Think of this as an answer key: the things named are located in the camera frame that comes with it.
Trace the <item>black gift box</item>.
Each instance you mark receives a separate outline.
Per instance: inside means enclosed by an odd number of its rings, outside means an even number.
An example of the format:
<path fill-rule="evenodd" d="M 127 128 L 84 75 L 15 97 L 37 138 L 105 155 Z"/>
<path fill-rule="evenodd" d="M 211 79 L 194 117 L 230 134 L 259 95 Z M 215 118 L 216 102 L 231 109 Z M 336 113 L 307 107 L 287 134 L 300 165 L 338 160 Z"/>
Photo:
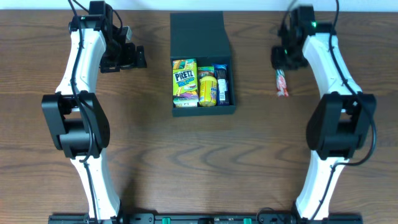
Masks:
<path fill-rule="evenodd" d="M 233 56 L 221 11 L 176 12 L 170 15 L 170 60 L 195 58 L 200 67 L 226 64 L 228 106 L 172 108 L 172 116 L 233 114 L 236 98 Z"/>

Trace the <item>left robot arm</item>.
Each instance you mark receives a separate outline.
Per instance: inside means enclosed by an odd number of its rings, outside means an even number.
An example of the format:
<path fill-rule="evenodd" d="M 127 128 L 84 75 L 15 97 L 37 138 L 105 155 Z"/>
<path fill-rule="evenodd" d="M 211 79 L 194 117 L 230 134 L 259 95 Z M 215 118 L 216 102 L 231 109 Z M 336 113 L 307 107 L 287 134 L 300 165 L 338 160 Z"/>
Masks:
<path fill-rule="evenodd" d="M 49 223 L 130 223 L 109 173 L 106 149 L 110 125 L 96 96 L 99 73 L 145 68 L 143 46 L 131 41 L 130 27 L 113 23 L 118 13 L 105 1 L 90 1 L 74 13 L 68 30 L 71 50 L 55 93 L 41 106 L 52 141 L 77 170 L 88 200 L 82 215 L 53 214 Z"/>

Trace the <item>yellow Mentos gum bottle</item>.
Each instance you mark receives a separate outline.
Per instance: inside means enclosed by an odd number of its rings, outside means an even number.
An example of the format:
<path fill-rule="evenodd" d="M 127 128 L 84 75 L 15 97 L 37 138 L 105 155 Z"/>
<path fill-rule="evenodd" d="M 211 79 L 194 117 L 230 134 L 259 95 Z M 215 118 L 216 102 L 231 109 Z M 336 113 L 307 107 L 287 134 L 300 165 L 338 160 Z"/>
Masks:
<path fill-rule="evenodd" d="M 202 107 L 216 105 L 218 82 L 215 77 L 205 76 L 200 80 L 199 104 Z"/>

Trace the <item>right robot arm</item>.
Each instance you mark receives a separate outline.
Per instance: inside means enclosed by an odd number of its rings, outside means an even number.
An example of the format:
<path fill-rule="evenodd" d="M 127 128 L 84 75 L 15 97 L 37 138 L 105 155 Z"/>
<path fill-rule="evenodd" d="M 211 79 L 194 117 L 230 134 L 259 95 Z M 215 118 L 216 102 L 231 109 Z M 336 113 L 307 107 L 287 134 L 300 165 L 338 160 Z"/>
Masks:
<path fill-rule="evenodd" d="M 292 213 L 284 223 L 362 223 L 359 215 L 332 215 L 329 204 L 345 167 L 370 159 L 376 149 L 376 98 L 354 81 L 341 55 L 337 20 L 318 22 L 313 6 L 290 3 L 271 52 L 278 96 L 287 96 L 285 71 L 312 69 L 320 101 L 306 127 L 310 163 Z"/>

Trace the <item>Haribo sour worms bag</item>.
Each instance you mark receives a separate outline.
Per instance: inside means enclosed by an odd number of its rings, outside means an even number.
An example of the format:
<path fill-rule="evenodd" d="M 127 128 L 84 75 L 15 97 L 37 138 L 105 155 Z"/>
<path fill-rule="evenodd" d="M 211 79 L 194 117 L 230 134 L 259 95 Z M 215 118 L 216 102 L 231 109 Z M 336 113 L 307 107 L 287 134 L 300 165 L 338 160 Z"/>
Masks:
<path fill-rule="evenodd" d="M 213 66 L 198 67 L 198 78 L 199 79 L 202 79 L 203 77 L 206 77 L 206 76 L 213 77 L 214 75 L 215 75 L 215 69 Z"/>

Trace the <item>KitKat Milo bar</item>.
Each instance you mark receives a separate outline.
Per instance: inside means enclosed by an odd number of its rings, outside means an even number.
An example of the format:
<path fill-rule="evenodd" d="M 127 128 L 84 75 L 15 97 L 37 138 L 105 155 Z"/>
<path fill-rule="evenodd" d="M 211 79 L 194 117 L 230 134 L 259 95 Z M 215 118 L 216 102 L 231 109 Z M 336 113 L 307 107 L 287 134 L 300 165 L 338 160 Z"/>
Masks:
<path fill-rule="evenodd" d="M 285 79 L 285 74 L 283 70 L 275 71 L 275 79 L 276 79 L 276 87 L 277 87 L 277 96 L 287 97 L 289 92 L 287 90 L 287 82 Z"/>

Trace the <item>purple Dairy Milk bar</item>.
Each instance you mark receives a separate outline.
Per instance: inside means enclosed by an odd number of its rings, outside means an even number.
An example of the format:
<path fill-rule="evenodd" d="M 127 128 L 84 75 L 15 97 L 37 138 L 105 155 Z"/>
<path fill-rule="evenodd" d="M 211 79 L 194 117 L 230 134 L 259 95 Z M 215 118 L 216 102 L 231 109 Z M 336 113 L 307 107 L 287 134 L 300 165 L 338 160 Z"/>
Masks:
<path fill-rule="evenodd" d="M 229 96 L 228 96 L 228 79 L 227 79 L 226 70 L 223 68 L 219 68 L 216 69 L 215 72 L 218 81 L 218 104 L 220 106 L 228 106 Z"/>

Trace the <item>blue Oreo cookie pack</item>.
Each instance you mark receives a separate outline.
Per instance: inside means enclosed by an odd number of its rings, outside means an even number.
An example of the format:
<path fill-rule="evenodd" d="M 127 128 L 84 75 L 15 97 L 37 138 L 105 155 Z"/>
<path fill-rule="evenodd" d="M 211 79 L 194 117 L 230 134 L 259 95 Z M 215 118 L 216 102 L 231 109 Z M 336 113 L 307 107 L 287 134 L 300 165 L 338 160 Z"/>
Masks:
<path fill-rule="evenodd" d="M 228 69 L 227 64 L 216 64 L 216 63 L 213 63 L 212 66 L 214 67 L 215 70 L 227 70 Z"/>

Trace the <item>green Pretz box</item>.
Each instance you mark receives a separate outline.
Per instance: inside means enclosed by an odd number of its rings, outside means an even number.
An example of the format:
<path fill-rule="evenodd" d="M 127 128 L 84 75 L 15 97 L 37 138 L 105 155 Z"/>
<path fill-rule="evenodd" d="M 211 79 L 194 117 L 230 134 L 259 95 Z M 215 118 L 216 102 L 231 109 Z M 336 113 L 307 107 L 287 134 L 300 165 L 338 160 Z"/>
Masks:
<path fill-rule="evenodd" d="M 198 106 L 197 61 L 195 58 L 172 62 L 173 103 L 176 108 Z"/>

